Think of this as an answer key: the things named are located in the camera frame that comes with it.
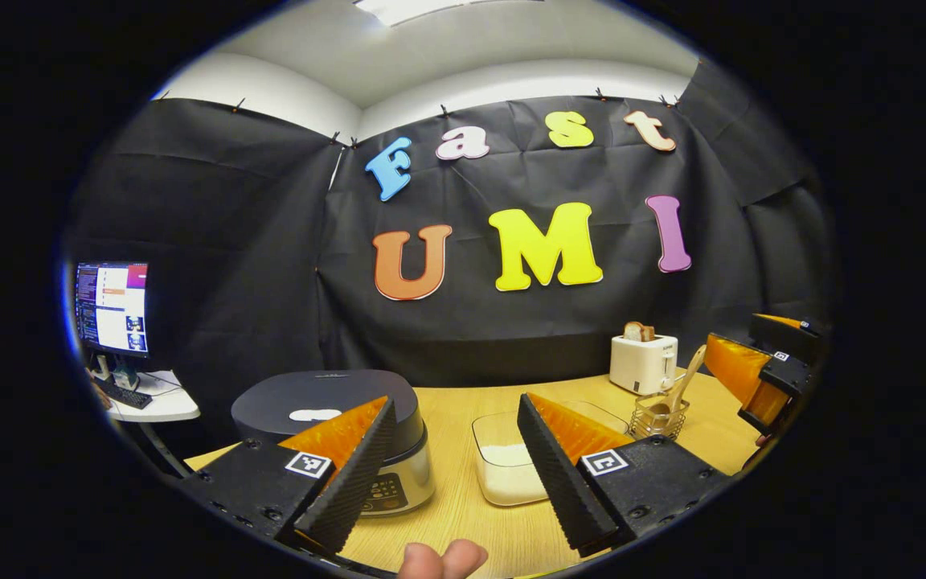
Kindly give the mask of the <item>white side table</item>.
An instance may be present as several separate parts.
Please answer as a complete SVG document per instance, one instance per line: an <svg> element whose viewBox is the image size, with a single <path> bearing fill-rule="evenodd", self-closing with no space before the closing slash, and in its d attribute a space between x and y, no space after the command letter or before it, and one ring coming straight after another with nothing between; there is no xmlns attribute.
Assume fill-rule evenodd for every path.
<svg viewBox="0 0 926 579"><path fill-rule="evenodd" d="M137 392L146 393L152 402L144 409L113 401L106 413L118 421L135 424L161 424L162 422L187 421L201 415L198 405L182 387L172 371L139 372Z"/></svg>

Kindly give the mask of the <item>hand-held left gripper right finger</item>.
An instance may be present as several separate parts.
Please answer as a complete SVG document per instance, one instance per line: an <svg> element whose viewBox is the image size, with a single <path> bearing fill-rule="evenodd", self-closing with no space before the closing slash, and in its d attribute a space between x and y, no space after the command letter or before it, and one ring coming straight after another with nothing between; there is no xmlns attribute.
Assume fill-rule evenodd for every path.
<svg viewBox="0 0 926 579"><path fill-rule="evenodd" d="M536 393L518 429L571 548L591 556L654 534L731 477L661 435L634 441Z"/></svg>

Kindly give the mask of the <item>computer monitor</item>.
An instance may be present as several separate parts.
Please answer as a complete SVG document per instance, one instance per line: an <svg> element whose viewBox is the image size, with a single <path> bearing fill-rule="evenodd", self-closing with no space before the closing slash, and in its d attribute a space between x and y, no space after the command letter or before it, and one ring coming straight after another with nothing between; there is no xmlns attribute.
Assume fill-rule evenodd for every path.
<svg viewBox="0 0 926 579"><path fill-rule="evenodd" d="M81 261L75 272L74 311L81 343L119 355L150 355L144 261Z"/></svg>

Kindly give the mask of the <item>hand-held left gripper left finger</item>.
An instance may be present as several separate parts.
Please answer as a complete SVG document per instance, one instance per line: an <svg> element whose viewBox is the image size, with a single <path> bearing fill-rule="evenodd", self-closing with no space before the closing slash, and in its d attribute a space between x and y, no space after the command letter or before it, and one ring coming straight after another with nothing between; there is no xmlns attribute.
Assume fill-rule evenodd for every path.
<svg viewBox="0 0 926 579"><path fill-rule="evenodd" d="M389 396L278 444L248 437L178 487L251 532L321 556L342 549L396 425Z"/></svg>

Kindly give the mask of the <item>white toaster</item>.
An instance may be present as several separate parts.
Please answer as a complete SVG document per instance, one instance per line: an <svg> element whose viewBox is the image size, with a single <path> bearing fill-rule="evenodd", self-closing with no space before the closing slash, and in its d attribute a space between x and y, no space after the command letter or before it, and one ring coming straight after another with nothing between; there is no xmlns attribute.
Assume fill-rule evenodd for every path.
<svg viewBox="0 0 926 579"><path fill-rule="evenodd" d="M648 342L615 336L608 378L639 396L669 391L674 384L677 352L678 339L673 336L659 335Z"/></svg>

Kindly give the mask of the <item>clear container of rice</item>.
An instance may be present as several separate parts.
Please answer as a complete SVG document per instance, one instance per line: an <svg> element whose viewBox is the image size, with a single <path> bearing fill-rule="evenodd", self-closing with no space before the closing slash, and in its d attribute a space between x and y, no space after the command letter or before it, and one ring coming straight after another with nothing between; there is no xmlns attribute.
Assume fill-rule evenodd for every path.
<svg viewBox="0 0 926 579"><path fill-rule="evenodd" d="M471 428L477 444L477 480L486 501L508 507L547 498L518 431L517 411L478 417L471 422Z"/></svg>

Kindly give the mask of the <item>black keyboard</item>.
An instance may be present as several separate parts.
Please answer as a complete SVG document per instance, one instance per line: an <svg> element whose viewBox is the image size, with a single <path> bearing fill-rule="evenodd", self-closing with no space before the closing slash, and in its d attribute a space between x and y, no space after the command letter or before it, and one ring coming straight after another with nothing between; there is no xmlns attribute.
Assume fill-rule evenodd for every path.
<svg viewBox="0 0 926 579"><path fill-rule="evenodd" d="M99 386L100 390L105 393L108 398L116 400L118 403L126 404L126 406L135 409L145 409L152 403L152 396L147 395L147 393L129 391L128 389L121 388L121 386L110 384L110 382L103 380L95 380L93 382L95 382L96 386Z"/></svg>

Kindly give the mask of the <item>black and silver rice cooker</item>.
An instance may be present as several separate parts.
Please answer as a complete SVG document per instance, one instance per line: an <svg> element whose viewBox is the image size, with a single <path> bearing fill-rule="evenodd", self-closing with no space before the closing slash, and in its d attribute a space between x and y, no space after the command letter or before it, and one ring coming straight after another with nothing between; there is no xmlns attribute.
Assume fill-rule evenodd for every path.
<svg viewBox="0 0 926 579"><path fill-rule="evenodd" d="M380 396L393 400L396 427L361 516L398 515L418 509L435 491L426 424L415 389L400 375L372 369L280 374L243 392L231 416L243 437L281 442Z"/></svg>

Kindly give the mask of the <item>wooden spoon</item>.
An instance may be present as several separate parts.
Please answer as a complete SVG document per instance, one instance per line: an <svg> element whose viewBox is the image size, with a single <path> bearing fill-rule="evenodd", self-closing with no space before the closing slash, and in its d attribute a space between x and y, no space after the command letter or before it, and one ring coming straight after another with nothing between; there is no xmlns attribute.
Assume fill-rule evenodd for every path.
<svg viewBox="0 0 926 579"><path fill-rule="evenodd" d="M687 368L678 384L672 386L661 402L652 404L647 409L647 417L650 419L650 424L654 425L654 428L664 428L664 426L672 422L676 415L679 414L684 392L688 388L688 385L690 385L692 378L697 374L699 367L702 366L707 351L708 346L706 344L702 345L697 352L695 352L694 358L690 361L690 366Z"/></svg>

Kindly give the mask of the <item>ceiling light panel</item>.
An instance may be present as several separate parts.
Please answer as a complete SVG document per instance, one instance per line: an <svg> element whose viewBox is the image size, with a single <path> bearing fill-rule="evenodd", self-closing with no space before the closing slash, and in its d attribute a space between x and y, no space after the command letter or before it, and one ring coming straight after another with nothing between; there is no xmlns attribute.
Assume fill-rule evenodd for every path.
<svg viewBox="0 0 926 579"><path fill-rule="evenodd" d="M544 2L545 0L354 0L353 7L375 16L392 28L417 18L446 10L499 2Z"/></svg>

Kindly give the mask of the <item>black backdrop cloth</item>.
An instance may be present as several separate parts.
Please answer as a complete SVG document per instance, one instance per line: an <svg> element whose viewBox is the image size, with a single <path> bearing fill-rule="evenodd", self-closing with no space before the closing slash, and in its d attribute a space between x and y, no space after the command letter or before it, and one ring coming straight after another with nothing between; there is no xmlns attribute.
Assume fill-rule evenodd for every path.
<svg viewBox="0 0 926 579"><path fill-rule="evenodd" d="M833 220L741 82L699 64L673 106L541 96L356 148L165 99L100 154L75 261L144 261L147 346L216 437L258 381L374 368L415 386L603 374L629 320L695 345L753 313L830 319Z"/></svg>

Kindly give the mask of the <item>clear wire chopstick holder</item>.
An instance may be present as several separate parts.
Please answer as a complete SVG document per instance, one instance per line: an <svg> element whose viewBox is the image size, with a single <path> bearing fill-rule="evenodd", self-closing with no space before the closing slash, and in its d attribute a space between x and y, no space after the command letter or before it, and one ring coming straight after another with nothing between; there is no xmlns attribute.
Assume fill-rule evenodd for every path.
<svg viewBox="0 0 926 579"><path fill-rule="evenodd" d="M665 393L652 396L637 396L635 408L629 418L629 435L633 440L662 435L676 440L685 421L685 414L690 407L687 400L680 400L675 409L666 406Z"/></svg>

